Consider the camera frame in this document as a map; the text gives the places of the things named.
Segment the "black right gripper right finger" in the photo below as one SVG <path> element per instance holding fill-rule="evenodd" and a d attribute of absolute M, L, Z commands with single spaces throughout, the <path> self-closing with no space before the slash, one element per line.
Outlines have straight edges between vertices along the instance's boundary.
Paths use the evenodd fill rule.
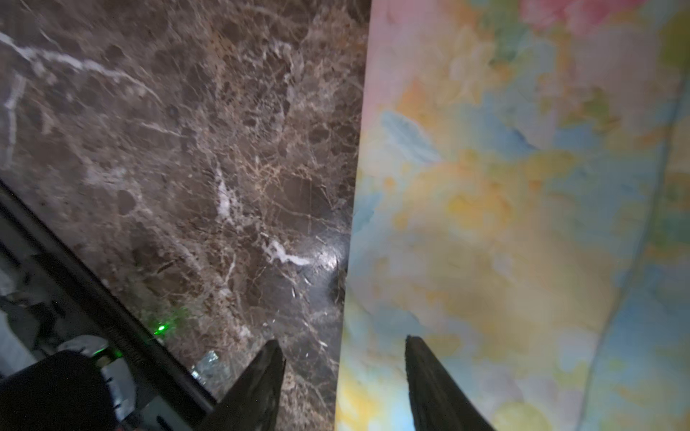
<path fill-rule="evenodd" d="M 417 431 L 493 431 L 422 338 L 406 338 L 404 358 Z"/>

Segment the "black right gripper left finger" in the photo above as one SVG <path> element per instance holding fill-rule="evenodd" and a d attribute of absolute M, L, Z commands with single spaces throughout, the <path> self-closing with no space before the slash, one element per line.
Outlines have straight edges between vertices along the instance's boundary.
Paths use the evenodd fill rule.
<path fill-rule="evenodd" d="M 286 359 L 276 339 L 267 341 L 213 411 L 204 431 L 273 431 L 280 410 Z"/>

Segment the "floral pastel skirt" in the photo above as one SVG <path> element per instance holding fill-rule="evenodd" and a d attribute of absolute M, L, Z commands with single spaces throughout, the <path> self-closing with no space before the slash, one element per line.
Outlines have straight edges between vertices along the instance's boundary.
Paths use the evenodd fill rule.
<path fill-rule="evenodd" d="M 499 430 L 689 427 L 689 5 L 375 1 L 336 397 L 422 337 Z"/>

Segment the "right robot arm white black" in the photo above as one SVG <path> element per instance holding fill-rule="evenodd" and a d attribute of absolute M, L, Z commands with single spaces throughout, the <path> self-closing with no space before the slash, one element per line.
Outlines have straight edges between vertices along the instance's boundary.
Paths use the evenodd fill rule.
<path fill-rule="evenodd" d="M 181 413 L 162 400 L 135 416 L 137 388 L 127 363 L 106 365 L 95 351 L 64 348 L 1 382 L 3 430 L 188 430 Z M 420 337 L 405 341 L 405 371 L 417 430 L 490 430 L 447 369 Z M 280 343 L 264 344 L 198 430 L 273 430 L 286 359 Z"/>

